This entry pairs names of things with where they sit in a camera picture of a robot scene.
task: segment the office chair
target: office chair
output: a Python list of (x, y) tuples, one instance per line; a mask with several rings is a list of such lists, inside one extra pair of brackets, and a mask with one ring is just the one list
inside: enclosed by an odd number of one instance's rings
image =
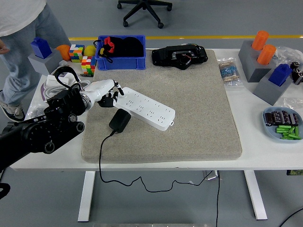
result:
[(164, 24), (161, 23), (160, 18), (157, 16), (155, 11), (152, 9), (151, 6), (167, 6), (167, 11), (171, 11), (172, 3), (170, 2), (164, 2), (164, 1), (157, 1), (157, 0), (119, 0), (117, 8), (122, 9), (121, 3), (125, 4), (136, 4), (136, 6), (123, 18), (123, 26), (127, 27), (127, 19), (132, 16), (135, 12), (137, 12), (139, 9), (147, 9), (152, 16), (158, 21), (158, 28), (163, 28)]

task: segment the light blue plate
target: light blue plate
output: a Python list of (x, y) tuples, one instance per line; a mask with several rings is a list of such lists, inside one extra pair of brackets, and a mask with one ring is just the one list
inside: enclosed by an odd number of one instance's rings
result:
[(266, 126), (266, 120), (265, 120), (265, 113), (271, 113), (273, 111), (282, 111), (282, 110), (285, 110), (287, 111), (289, 114), (296, 114), (297, 117), (298, 117), (298, 121), (299, 121), (299, 136), (302, 138), (303, 137), (303, 121), (302, 121), (302, 118), (301, 116), (294, 110), (290, 109), (290, 108), (286, 108), (286, 107), (269, 107), (269, 108), (266, 108), (264, 111), (263, 111), (263, 125), (264, 125), (264, 128), (265, 128), (265, 131), (268, 133), (268, 135), (275, 139), (275, 140), (278, 140), (280, 142), (286, 142), (286, 143), (296, 143), (298, 141), (301, 141), (301, 140), (282, 140), (281, 137), (282, 137), (282, 134), (281, 133), (276, 133), (276, 128), (277, 126)]

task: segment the power strip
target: power strip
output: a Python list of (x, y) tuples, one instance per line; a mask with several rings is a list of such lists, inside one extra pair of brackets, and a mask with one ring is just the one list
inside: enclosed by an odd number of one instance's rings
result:
[(128, 87), (123, 88), (124, 96), (119, 94), (116, 103), (117, 108), (121, 108), (149, 125), (165, 131), (174, 124), (175, 110), (159, 103), (141, 93)]

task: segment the colorful cube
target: colorful cube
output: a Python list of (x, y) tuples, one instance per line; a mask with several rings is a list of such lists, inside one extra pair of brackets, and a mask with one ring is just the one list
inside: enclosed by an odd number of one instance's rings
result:
[(75, 63), (81, 63), (84, 55), (84, 45), (77, 45), (73, 44), (71, 45), (69, 54), (71, 57), (71, 61)]
[(86, 75), (94, 75), (96, 63), (97, 61), (94, 56), (92, 57), (84, 56), (81, 63), (81, 68), (83, 73)]

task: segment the gray floor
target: gray floor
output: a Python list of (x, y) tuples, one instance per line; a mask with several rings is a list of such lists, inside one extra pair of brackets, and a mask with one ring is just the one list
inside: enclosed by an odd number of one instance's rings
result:
[[(303, 31), (301, 0), (172, 0), (173, 10), (155, 7), (164, 23), (140, 10), (122, 25), (132, 8), (116, 8), (117, 0), (48, 0), (68, 37), (99, 35), (255, 35), (267, 30), (271, 35), (299, 35)], [(240, 48), (243, 39), (147, 40), (146, 47), (196, 43), (204, 48)], [(91, 41), (74, 42), (92, 44)], [(269, 39), (268, 44), (303, 51), (301, 39)], [(8, 74), (0, 62), (0, 88)], [(33, 93), (24, 100), (27, 110)], [(0, 113), (0, 130), (7, 123)], [(170, 188), (173, 180), (199, 183), (201, 171), (105, 172), (104, 178), (130, 183), (142, 175), (150, 190)], [(256, 171), (268, 220), (255, 220), (242, 171), (221, 171), (219, 227), (277, 227), (303, 207), (300, 176), (286, 171)], [(78, 223), (84, 172), (16, 172), (10, 168), (1, 182), (11, 185), (9, 195), (0, 200), (1, 227), (97, 227), (98, 223), (198, 223), (214, 227), (218, 181), (199, 187), (175, 184), (170, 192), (148, 193), (140, 182), (132, 187), (102, 183), (96, 176), (90, 222)], [(284, 227), (302, 226), (303, 212), (289, 219)]]

